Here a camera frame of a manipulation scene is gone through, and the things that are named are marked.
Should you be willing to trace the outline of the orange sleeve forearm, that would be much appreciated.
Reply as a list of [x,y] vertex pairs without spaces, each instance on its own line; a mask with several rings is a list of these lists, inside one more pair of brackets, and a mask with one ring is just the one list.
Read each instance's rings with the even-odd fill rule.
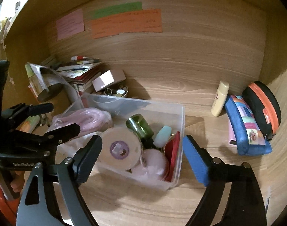
[[[13,188],[14,192],[21,192],[25,179],[24,179],[24,171],[15,171],[13,173],[14,179],[11,182],[11,187]],[[8,201],[0,187],[0,211],[5,216],[5,218],[8,220],[10,225],[16,225],[16,219],[17,219],[17,210],[18,210],[18,204],[20,199],[15,199],[13,201]]]

